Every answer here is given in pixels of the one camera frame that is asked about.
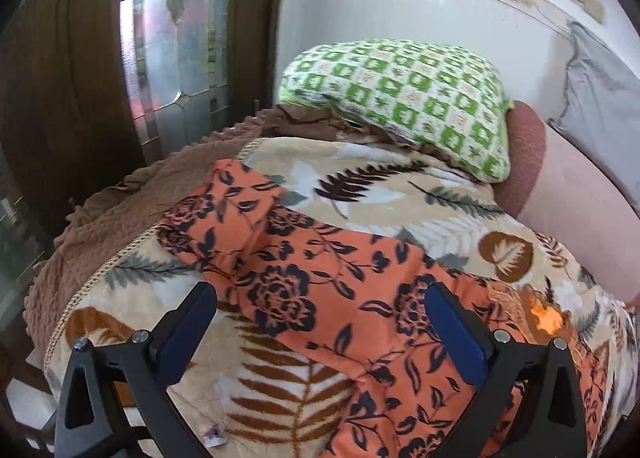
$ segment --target wooden door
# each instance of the wooden door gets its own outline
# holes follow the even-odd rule
[[[228,83],[231,122],[273,104],[280,0],[229,0]]]

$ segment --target leaf print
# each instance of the leaf print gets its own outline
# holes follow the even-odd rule
[[[478,244],[484,261],[495,265],[495,275],[501,281],[513,283],[522,279],[533,262],[533,245],[498,231],[485,235]]]
[[[444,406],[444,395],[435,386],[431,387],[431,408],[438,409]]]
[[[447,380],[449,381],[449,384],[451,386],[451,389],[453,391],[459,392],[460,391],[460,386],[458,385],[458,383],[451,377],[447,377]]]
[[[278,255],[280,257],[280,260],[285,261],[289,255],[293,254],[293,252],[294,250],[291,246],[291,243],[289,243],[288,241],[283,241],[280,244],[280,253]]]
[[[373,271],[376,274],[382,274],[391,263],[391,260],[382,251],[375,251],[371,255],[371,263],[373,264]]]
[[[108,285],[126,287],[128,283],[164,283],[174,276],[183,276],[193,272],[193,268],[185,265],[177,258],[168,261],[150,260],[140,253],[133,253],[117,263],[104,279]]]
[[[596,300],[594,301],[593,310],[587,314],[587,316],[578,317],[578,319],[574,321],[575,329],[582,336],[585,342],[588,342],[593,336],[593,332],[598,325],[598,321],[600,320],[600,308],[600,303]]]
[[[352,225],[349,225],[349,228],[362,230]],[[396,232],[396,239],[420,247],[431,258],[437,260],[447,254],[463,257],[474,253],[487,228],[482,220],[460,214],[447,220],[414,223]]]
[[[437,345],[433,350],[431,350],[431,354],[429,355],[429,369],[427,370],[427,373],[438,371],[446,357],[447,349],[442,344]]]
[[[406,417],[402,422],[398,423],[398,426],[396,427],[396,433],[398,434],[398,436],[411,433],[415,428],[416,422],[417,419],[414,416]]]
[[[628,316],[625,316],[625,331],[626,351],[629,353],[629,355],[633,355],[638,351],[638,344],[636,342],[636,329],[633,325],[633,322]]]
[[[218,178],[220,179],[220,182],[222,182],[225,185],[233,185],[234,184],[233,175],[231,175],[231,173],[229,173],[229,171],[227,171],[226,169],[219,170]]]
[[[242,193],[242,190],[244,189],[244,187],[230,187],[227,188],[227,190],[225,191],[225,198],[233,198],[235,196],[238,196],[240,193]]]
[[[344,281],[334,281],[334,288],[342,297],[347,299],[354,299],[356,297],[355,291]]]
[[[249,271],[243,276],[240,276],[234,284],[236,287],[248,287],[250,284],[254,282],[257,273],[255,271]]]
[[[564,269],[566,275],[569,276],[569,272],[566,269],[567,263],[569,262],[568,258],[563,254],[564,247],[560,244],[559,241],[553,239],[551,236],[545,236],[542,233],[538,233],[534,231],[536,238],[542,244],[543,249],[546,252],[546,255],[549,257],[551,261],[551,266],[555,269]]]
[[[411,357],[407,357],[404,360],[404,372],[407,377],[409,377],[409,380],[411,380],[411,387],[414,390],[414,394],[418,394],[422,387],[422,380],[420,378],[418,366],[415,365],[415,362]]]
[[[259,203],[260,203],[259,200],[245,200],[238,204],[238,210],[241,213],[250,213],[256,207],[258,207]]]
[[[413,182],[409,182],[419,191],[422,191],[424,199],[429,205],[437,204],[443,207],[451,207],[454,210],[461,210],[473,218],[485,218],[493,220],[504,215],[502,208],[495,203],[483,204],[468,194],[456,193],[452,189],[443,186],[434,187],[431,191],[425,191]]]
[[[278,258],[267,250],[258,251],[255,254],[263,261],[276,261]]]
[[[609,311],[609,314],[609,324],[616,340],[616,350],[622,352],[622,348],[625,346],[625,329],[622,326],[622,320],[614,308]]]
[[[363,428],[357,425],[351,425],[351,434],[353,435],[353,441],[363,451],[367,450],[367,436],[364,433]]]
[[[400,399],[395,398],[394,396],[388,396],[385,402],[386,402],[386,409],[388,409],[389,411],[391,411],[392,409],[396,409],[398,406],[402,405],[402,402],[400,402]]]
[[[416,238],[414,235],[412,235],[407,229],[405,229],[404,227],[400,230],[400,232],[394,236],[394,238],[396,240],[399,240],[401,242],[405,242],[405,243],[410,243],[411,245],[415,245],[416,247],[420,248],[423,252],[426,252],[427,250],[424,248],[424,245],[422,245]]]
[[[384,301],[378,301],[376,299],[372,299],[360,305],[360,309],[365,312],[376,312],[382,317],[391,317],[394,314],[394,309],[386,304]]]
[[[94,307],[78,308],[71,313],[65,326],[65,340],[69,348],[78,337],[97,335],[96,345],[123,343],[135,330],[113,315]],[[193,367],[189,362],[187,369]],[[115,382],[116,392],[123,408],[135,406],[133,395],[125,382]]]
[[[296,191],[286,191],[280,199],[280,203],[285,207],[293,207],[302,201],[305,201],[308,196],[304,196]]]
[[[423,424],[429,423],[429,415],[427,414],[427,411],[420,404],[418,404],[417,414],[418,414],[418,420],[420,422],[422,422]]]
[[[605,436],[609,431],[609,426],[611,425],[612,418],[615,420],[616,418],[613,416],[613,399],[616,398],[616,376],[613,375],[611,380],[611,391],[609,393],[609,400],[607,401],[607,408],[604,411],[604,415],[602,416],[602,421],[600,422],[600,430],[598,431],[598,436],[596,437],[594,451],[592,456],[600,456],[602,454],[602,449],[604,445],[607,443]]]
[[[592,289],[596,285],[593,275],[582,265],[580,265],[580,271],[578,272],[578,281],[585,284],[588,289]]]
[[[244,341],[241,350],[247,360],[242,362],[243,372],[237,380],[247,394],[232,398],[226,414],[230,422],[227,432],[241,440],[287,444],[292,457],[301,458],[302,443],[318,441],[322,445],[336,429],[350,402],[353,381],[291,352],[232,310],[223,303],[222,311],[235,322]],[[283,366],[290,366],[295,373]]]
[[[345,245],[342,242],[330,241],[330,244],[335,252],[338,254],[347,255],[356,251],[356,247],[352,245]]]
[[[554,288],[551,286],[551,280],[545,276],[545,301],[551,304],[556,302],[556,294],[554,294]]]
[[[449,269],[458,269],[461,271],[465,268],[465,265],[467,261],[469,261],[469,258],[467,258],[466,256],[459,256],[457,254],[445,254],[444,256],[438,258],[436,261],[443,267],[447,267]]]
[[[276,183],[276,184],[282,185],[286,182],[286,179],[282,175],[264,175],[264,176],[270,180],[270,182],[267,182],[266,184]],[[270,187],[269,189],[258,189],[257,187],[254,186],[254,189],[256,189],[257,191],[271,191],[272,189],[275,189],[275,187]]]
[[[342,328],[338,332],[338,335],[335,337],[334,342],[334,352],[338,355],[344,355],[347,351],[347,348],[351,344],[351,336],[353,334],[353,324],[349,323],[347,326]]]
[[[369,164],[355,170],[347,169],[343,173],[327,175],[325,180],[318,180],[320,189],[315,188],[315,191],[319,196],[332,201],[357,202],[365,196],[364,191],[374,182],[400,173],[423,173],[427,167],[425,162],[417,160],[408,164]]]
[[[430,420],[429,425],[431,427],[435,427],[436,429],[444,429],[445,427],[449,427],[453,424],[453,420]]]
[[[226,200],[222,200],[216,206],[216,218],[220,223],[225,222],[226,204],[228,204],[228,202]]]
[[[396,245],[396,260],[398,260],[398,265],[404,263],[408,255],[409,245],[405,242],[399,242],[398,245]]]
[[[315,274],[316,276],[318,276],[318,278],[326,278],[326,279],[331,279],[331,274],[327,274],[324,271],[311,271],[313,274]]]
[[[359,266],[355,263],[351,263],[351,261],[345,261],[345,263],[347,264],[347,269],[351,273],[351,276],[356,278],[358,281],[364,281],[364,272],[359,268]]]

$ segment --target fern leaf pattern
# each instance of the fern leaf pattern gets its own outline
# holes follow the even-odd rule
[[[623,326],[623,321],[620,319],[618,312],[614,308],[609,311],[609,314],[609,324],[613,332],[613,337],[616,340],[616,350],[621,352],[622,348],[625,346],[625,327]]]
[[[638,351],[638,339],[636,338],[636,327],[634,323],[636,322],[636,315],[633,317],[627,316],[625,318],[625,331],[626,331],[626,351],[633,355]]]
[[[611,392],[609,393],[609,400],[607,401],[607,408],[605,409],[604,415],[602,417],[602,421],[600,422],[600,430],[598,431],[598,436],[596,437],[596,441],[595,441],[595,448],[591,456],[595,456],[595,457],[600,456],[600,454],[602,453],[603,447],[605,446],[605,444],[607,443],[607,440],[609,439],[610,431],[611,431],[609,426],[611,425],[611,419],[614,413],[613,405],[614,405],[614,399],[616,398],[616,388],[617,388],[616,376],[613,375],[613,378],[611,381]]]
[[[115,289],[126,287],[128,283],[164,282],[174,277],[192,272],[189,265],[185,265],[177,258],[167,261],[156,261],[139,253],[133,253],[120,261],[105,276],[107,284]]]
[[[425,249],[431,258],[437,260],[447,254],[460,256],[472,254],[488,228],[480,220],[460,215],[446,220],[411,224],[404,230]],[[401,231],[396,238],[401,239],[402,235]]]
[[[346,169],[343,173],[327,175],[318,180],[316,194],[334,202],[357,202],[374,182],[380,182],[400,173],[422,173],[428,165],[422,161],[408,164],[369,164],[355,170]]]
[[[551,285],[551,280],[545,276],[545,281],[545,301],[553,305],[556,302],[556,294],[553,286]]]
[[[574,321],[574,327],[584,339],[585,342],[588,342],[589,339],[593,336],[593,332],[598,325],[598,321],[600,320],[600,303],[596,300],[593,305],[593,310],[585,317],[578,317]]]
[[[468,194],[457,193],[453,189],[443,186],[434,187],[426,191],[413,182],[409,182],[415,189],[424,193],[424,199],[429,205],[451,207],[453,210],[462,211],[473,218],[493,220],[504,215],[502,207],[495,203],[481,203]]]
[[[252,442],[287,444],[302,456],[302,444],[324,439],[340,422],[353,381],[291,352],[249,319],[219,304],[236,324],[246,356],[238,381],[246,394],[233,396],[228,433]]]
[[[549,261],[551,261],[551,266],[555,269],[564,269],[567,277],[571,279],[571,276],[569,276],[569,272],[566,269],[569,259],[564,255],[564,247],[562,244],[551,236],[545,236],[538,232],[534,232],[534,234],[546,252]]]

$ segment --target blanket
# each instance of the blanket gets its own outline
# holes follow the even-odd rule
[[[524,321],[537,342],[575,329],[606,370],[602,393],[596,393],[604,410],[592,422],[597,451],[634,398],[638,352],[623,305],[559,242],[505,215],[489,186],[430,162],[424,155],[302,139],[267,139],[246,159],[286,188],[284,204],[292,209],[395,237],[445,266],[509,283],[502,300],[528,305]],[[75,337],[108,343],[151,328],[198,279],[154,236],[148,231],[126,247],[72,298],[47,351],[54,393]],[[285,350],[238,314],[220,311],[170,395],[203,440],[216,425],[227,431],[229,442],[214,450],[216,456],[313,457],[337,426],[352,388],[345,375]],[[136,416],[134,408],[128,411]]]

